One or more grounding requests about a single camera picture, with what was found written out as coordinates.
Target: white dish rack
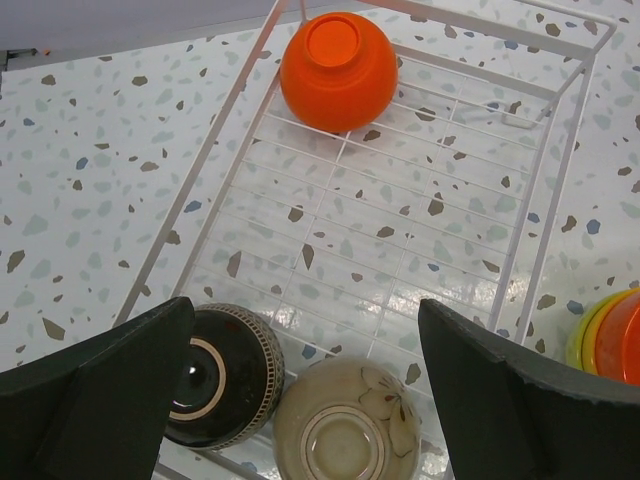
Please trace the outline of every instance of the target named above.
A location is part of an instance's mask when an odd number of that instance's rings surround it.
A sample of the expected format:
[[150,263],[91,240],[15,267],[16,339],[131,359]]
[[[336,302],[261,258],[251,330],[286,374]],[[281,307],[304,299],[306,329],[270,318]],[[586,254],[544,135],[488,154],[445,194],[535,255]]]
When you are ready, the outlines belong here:
[[[129,317],[287,3],[278,0],[267,17],[116,324]],[[340,135],[301,124],[287,109],[276,75],[173,295],[189,296],[196,304],[239,303],[264,315],[283,344],[290,379],[330,355],[363,355],[382,363],[408,384],[423,419],[425,444],[442,445],[415,340],[419,300],[436,298],[496,330],[557,106],[565,92],[575,91],[555,187],[542,202],[547,212],[521,289],[526,293],[514,341],[523,343],[596,54],[615,24],[546,2],[519,1],[606,26],[594,45],[585,46],[409,0],[364,3],[517,42],[560,61],[568,58],[575,68],[550,88],[517,73],[394,44],[400,69],[391,105],[372,124]],[[306,22],[303,0],[301,7]],[[270,427],[250,442],[262,445],[264,453]],[[226,451],[204,456],[241,478],[265,478]],[[424,465],[416,478],[437,473]],[[158,478],[182,478],[171,476],[170,465],[161,467]],[[450,468],[445,478],[452,478]]]

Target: gray wall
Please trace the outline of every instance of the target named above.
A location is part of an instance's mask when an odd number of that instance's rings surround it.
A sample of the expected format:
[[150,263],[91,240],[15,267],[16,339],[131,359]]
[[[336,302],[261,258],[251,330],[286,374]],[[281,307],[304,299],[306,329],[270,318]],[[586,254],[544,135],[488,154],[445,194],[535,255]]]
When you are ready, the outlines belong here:
[[[307,0],[309,7],[339,0]],[[289,0],[292,7],[298,0]],[[85,48],[266,15],[272,0],[0,0],[0,50]]]

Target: yellow bowl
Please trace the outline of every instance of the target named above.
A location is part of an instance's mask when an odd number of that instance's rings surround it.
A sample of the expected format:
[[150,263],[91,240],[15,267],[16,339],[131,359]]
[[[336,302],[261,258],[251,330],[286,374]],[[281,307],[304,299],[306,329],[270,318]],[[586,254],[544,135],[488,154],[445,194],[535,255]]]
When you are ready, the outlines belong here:
[[582,315],[582,319],[576,328],[573,329],[571,335],[569,335],[569,341],[567,342],[567,350],[565,352],[565,358],[567,365],[578,370],[582,370],[582,342],[584,341],[584,334],[587,331],[587,327],[593,320],[593,317],[604,307],[607,303],[613,300],[620,292],[609,295],[603,298],[593,307],[591,307],[587,313]]
[[604,321],[605,317],[609,314],[611,309],[615,307],[622,300],[627,298],[629,295],[640,291],[640,288],[634,288],[632,290],[624,290],[623,292],[616,293],[609,297],[608,303],[605,302],[605,305],[596,312],[593,316],[593,319],[589,322],[584,332],[584,338],[582,340],[582,369],[585,372],[592,373],[594,375],[598,375],[598,369],[596,367],[596,338],[598,337],[598,330],[600,330],[600,325]]

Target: bowl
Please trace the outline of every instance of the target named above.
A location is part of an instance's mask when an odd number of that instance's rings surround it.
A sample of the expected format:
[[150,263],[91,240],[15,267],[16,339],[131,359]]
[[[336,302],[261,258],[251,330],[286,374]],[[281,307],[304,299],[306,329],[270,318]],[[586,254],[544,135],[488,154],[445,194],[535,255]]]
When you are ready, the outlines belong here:
[[582,341],[582,369],[585,372],[598,375],[598,368],[596,366],[595,358],[595,347],[598,331],[600,330],[600,326],[602,325],[604,318],[615,305],[639,290],[640,288],[636,288],[633,290],[624,290],[622,292],[616,293],[612,296],[613,298],[611,298],[609,303],[604,305],[594,315],[593,320],[591,320],[591,322],[587,326],[584,334],[584,339]]
[[373,121],[398,83],[396,55],[374,23],[346,12],[314,18],[293,36],[280,67],[282,94],[307,125],[346,132]]
[[405,387],[358,357],[323,360],[284,394],[273,446],[283,480],[409,480],[420,455]]
[[640,385],[640,292],[614,305],[596,338],[598,374]]
[[582,318],[580,319],[580,323],[578,323],[578,326],[574,328],[571,332],[571,335],[569,335],[567,349],[565,352],[567,365],[573,368],[577,368],[578,370],[583,369],[582,343],[584,341],[584,334],[587,331],[587,327],[593,320],[593,317],[596,315],[596,313],[598,313],[600,309],[607,303],[609,303],[616,295],[618,295],[618,293],[614,293],[613,295],[609,295],[608,297],[603,298],[582,316]]
[[195,318],[165,436],[218,450],[245,440],[271,417],[284,360],[273,331],[250,310],[216,303],[196,308]]

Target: beige bowl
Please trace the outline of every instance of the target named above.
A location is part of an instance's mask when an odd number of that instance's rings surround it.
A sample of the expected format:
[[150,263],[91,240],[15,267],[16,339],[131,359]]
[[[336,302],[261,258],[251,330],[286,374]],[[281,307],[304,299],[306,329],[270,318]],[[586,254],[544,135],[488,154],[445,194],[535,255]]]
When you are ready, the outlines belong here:
[[284,480],[410,479],[420,455],[416,410],[402,383],[374,362],[324,360],[280,402],[274,452]]

